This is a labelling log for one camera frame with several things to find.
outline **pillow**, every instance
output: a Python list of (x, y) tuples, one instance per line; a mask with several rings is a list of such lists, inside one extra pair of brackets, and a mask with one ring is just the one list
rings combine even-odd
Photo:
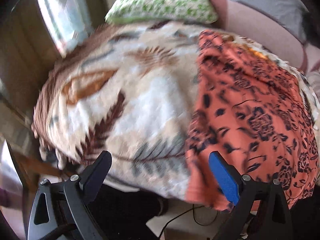
[(247, 5), (287, 29), (301, 43), (306, 41), (302, 27), (303, 14), (306, 12), (300, 0), (233, 0)]
[(127, 24), (153, 19), (210, 24), (218, 18), (209, 0), (116, 0), (106, 22)]

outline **armrest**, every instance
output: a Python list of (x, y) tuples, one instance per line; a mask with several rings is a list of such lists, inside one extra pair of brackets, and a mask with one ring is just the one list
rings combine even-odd
[(308, 43), (305, 45), (304, 50), (307, 57), (307, 69), (305, 73), (318, 71), (320, 68), (320, 49)]
[(305, 71), (307, 62), (302, 44), (285, 28), (264, 14), (231, 0), (211, 0), (219, 15), (219, 27), (251, 38), (282, 60)]

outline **orange floral fabric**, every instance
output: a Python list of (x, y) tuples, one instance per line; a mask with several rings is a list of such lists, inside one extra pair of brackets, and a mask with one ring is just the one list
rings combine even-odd
[(278, 178), (290, 208), (311, 196), (318, 149), (297, 79), (210, 30), (200, 34), (199, 47), (198, 100), (185, 146), (186, 200), (232, 209), (209, 169), (212, 151), (256, 181)]

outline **fleece blanket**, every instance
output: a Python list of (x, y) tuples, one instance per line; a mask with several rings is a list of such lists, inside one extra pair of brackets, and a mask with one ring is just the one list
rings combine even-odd
[(201, 33), (199, 47), (198, 99), (185, 146), (191, 170), (186, 200), (233, 207), (210, 171), (213, 151), (255, 181), (278, 179), (289, 208), (311, 196), (319, 171), (315, 122), (297, 78), (211, 30)]
[[(61, 169), (67, 161), (86, 166), (108, 150), (113, 163), (106, 180), (185, 200), (191, 175), (185, 140), (203, 30), (179, 22), (101, 27), (50, 73), (32, 125), (41, 147), (56, 150)], [(319, 127), (319, 102), (303, 75), (260, 44), (216, 31), (291, 71)]]

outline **black cable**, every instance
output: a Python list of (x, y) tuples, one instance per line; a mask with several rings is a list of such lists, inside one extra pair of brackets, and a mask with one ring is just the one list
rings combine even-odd
[(214, 217), (214, 219), (213, 219), (211, 222), (209, 222), (208, 224), (201, 224), (200, 222), (198, 222), (198, 221), (196, 220), (195, 209), (196, 209), (196, 208), (195, 208), (195, 205), (193, 204), (193, 205), (192, 205), (193, 220), (194, 220), (198, 225), (201, 225), (201, 226), (203, 226), (203, 227), (207, 227), (207, 226), (209, 226), (209, 225), (212, 225), (213, 222), (215, 222), (215, 220), (217, 219), (218, 214), (219, 214), (219, 211), (217, 211), (216, 216)]
[(56, 229), (52, 230), (50, 233), (40, 238), (39, 240), (56, 240), (63, 234), (70, 232), (72, 230), (78, 229), (75, 224), (66, 224), (58, 226)]
[(191, 210), (192, 210), (192, 212), (193, 212), (193, 220), (194, 220), (198, 225), (201, 225), (201, 226), (203, 226), (203, 227), (206, 227), (206, 226), (211, 225), (211, 224), (212, 224), (213, 222), (215, 222), (215, 220), (217, 219), (218, 214), (219, 214), (219, 211), (217, 211), (217, 214), (216, 214), (215, 218), (214, 218), (210, 223), (208, 223), (208, 224), (201, 224), (201, 223), (199, 223), (199, 222), (196, 220), (196, 217), (195, 217), (195, 209), (197, 209), (197, 208), (202, 208), (202, 207), (204, 207), (204, 206), (195, 207), (195, 205), (193, 204), (193, 205), (192, 205), (192, 208), (190, 208), (190, 209), (188, 209), (187, 211), (181, 213), (180, 215), (176, 216), (175, 218), (169, 220), (169, 221), (164, 225), (164, 227), (162, 228), (161, 233), (160, 233), (158, 239), (160, 239), (160, 237), (162, 236), (164, 230), (166, 229), (166, 227), (169, 225), (170, 222), (172, 222), (173, 220), (177, 219), (178, 217), (181, 217), (182, 215), (188, 213), (188, 212), (191, 211)]
[(190, 208), (190, 209), (188, 209), (187, 211), (181, 213), (180, 215), (176, 216), (175, 218), (169, 220), (169, 221), (164, 225), (164, 227), (162, 228), (161, 233), (160, 233), (158, 239), (160, 239), (160, 237), (162, 236), (165, 228), (167, 227), (167, 225), (169, 225), (170, 222), (172, 222), (173, 220), (177, 219), (178, 217), (181, 217), (182, 215), (184, 215), (185, 213), (188, 213), (189, 211), (191, 211), (191, 210), (193, 210), (193, 209), (197, 209), (197, 208), (201, 208), (201, 207), (204, 207), (204, 206), (200, 206), (200, 207), (194, 207), (194, 206), (192, 206), (192, 208)]

